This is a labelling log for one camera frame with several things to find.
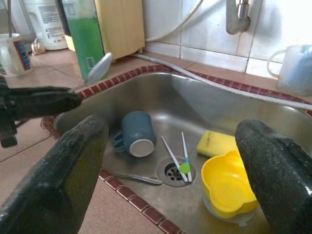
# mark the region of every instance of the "green bottle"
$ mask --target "green bottle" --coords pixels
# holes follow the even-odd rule
[[[93,0],[62,0],[82,78],[105,55]]]

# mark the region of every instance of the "mug handle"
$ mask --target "mug handle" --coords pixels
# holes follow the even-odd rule
[[[270,70],[270,62],[272,62],[272,59],[274,57],[276,57],[277,55],[280,55],[280,54],[283,54],[283,53],[286,53],[286,50],[280,50],[280,51],[277,51],[275,52],[274,54],[272,54],[269,59],[268,59],[268,62],[267,62],[267,70],[268,72],[270,73],[271,76],[275,77],[275,78],[279,78],[279,74],[275,74],[273,73],[271,70]]]
[[[114,143],[114,150],[118,153],[125,152],[126,148],[123,144],[123,135],[122,133],[117,134],[113,138],[113,143]]]
[[[4,67],[8,69],[8,72],[18,73],[20,69],[18,68],[18,66],[15,65],[15,63],[11,59],[10,48],[8,46],[2,47],[0,48],[0,53],[4,61],[2,65],[4,65]]]

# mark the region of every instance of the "stainless steel sink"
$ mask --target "stainless steel sink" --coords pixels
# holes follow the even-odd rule
[[[120,122],[130,111],[147,111],[157,134],[155,151],[145,158],[117,154],[112,142],[106,148],[102,166],[108,171],[157,176],[160,186],[120,179],[168,219],[188,233],[270,233],[259,208],[247,227],[226,223],[213,217],[202,203],[200,170],[208,159],[198,155],[196,146],[206,129],[233,135],[237,124],[256,118],[293,138],[310,154],[312,151],[312,120],[301,110],[266,103],[228,93],[198,81],[169,73],[143,74],[86,99],[80,107],[57,117],[55,128],[63,134],[93,113],[107,119],[110,137],[120,132]],[[160,136],[172,151],[183,159],[181,131],[194,173],[192,184],[171,176],[171,160]]]

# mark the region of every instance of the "mug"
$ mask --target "mug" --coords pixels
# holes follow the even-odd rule
[[[22,37],[0,34],[0,75],[18,77],[31,72],[30,61]]]
[[[144,111],[128,113],[121,122],[122,133],[114,137],[116,152],[128,152],[135,157],[149,155],[156,145],[151,116]]]
[[[310,45],[292,45],[286,50],[277,51],[269,57],[267,70],[271,76],[278,78],[277,87],[284,93],[295,96],[312,94],[311,58],[305,53]],[[279,74],[273,73],[269,66],[277,55],[285,53],[283,65]]]

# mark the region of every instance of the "red tile border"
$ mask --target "red tile border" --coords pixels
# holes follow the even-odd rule
[[[158,210],[156,210],[154,207],[149,207],[145,211],[143,211],[143,214],[154,224],[158,224],[160,221],[164,220],[166,217],[160,213]]]
[[[80,95],[81,99],[86,99],[93,94],[99,93],[101,91],[104,91],[106,89],[109,89],[121,82],[125,82],[128,79],[131,79],[137,75],[140,75],[142,73],[147,72],[172,72],[178,75],[181,75],[180,72],[174,71],[173,69],[163,66],[163,65],[152,65],[152,66],[143,66],[140,68],[136,68],[132,71],[126,72],[124,74],[121,74],[117,77],[114,77],[112,79],[103,80],[97,85],[92,86],[91,88],[87,88],[83,91],[80,91],[78,94]],[[210,81],[232,87],[235,89],[240,89],[246,92],[254,93],[254,94],[260,94],[263,96],[270,96],[274,98],[280,98],[284,100],[291,100],[301,103],[308,103],[298,97],[293,97],[288,94],[279,93],[276,91],[271,91],[267,89],[258,88],[255,86],[249,86],[246,84],[238,83],[235,81],[223,79],[223,78],[217,78],[214,76],[209,76],[206,74],[196,73],[198,76],[201,76],[205,79],[208,79]],[[305,111],[309,116],[312,117],[312,111]],[[41,127],[47,131],[52,137],[55,139],[59,139],[60,135],[56,132],[56,130],[53,127],[54,121],[56,117],[43,117],[41,120]],[[131,205],[133,205],[137,210],[142,212],[149,220],[151,220],[154,224],[158,225],[158,227],[163,230],[165,233],[168,234],[180,234],[183,231],[175,225],[173,222],[165,219],[165,216],[161,214],[159,211],[157,211],[155,208],[151,207],[149,203],[147,203],[144,199],[137,196],[134,191],[132,191],[130,188],[125,187],[118,179],[116,179],[114,176],[112,176],[107,170],[101,169],[99,172],[99,177],[105,181],[105,183],[113,188],[120,196],[122,196],[126,201],[128,201]]]
[[[166,234],[179,234],[182,230],[170,220],[164,220],[159,224],[159,228]]]
[[[129,200],[129,203],[132,204],[138,211],[142,212],[147,207],[150,207],[151,205],[148,204],[145,200],[143,200],[139,196],[134,196]]]

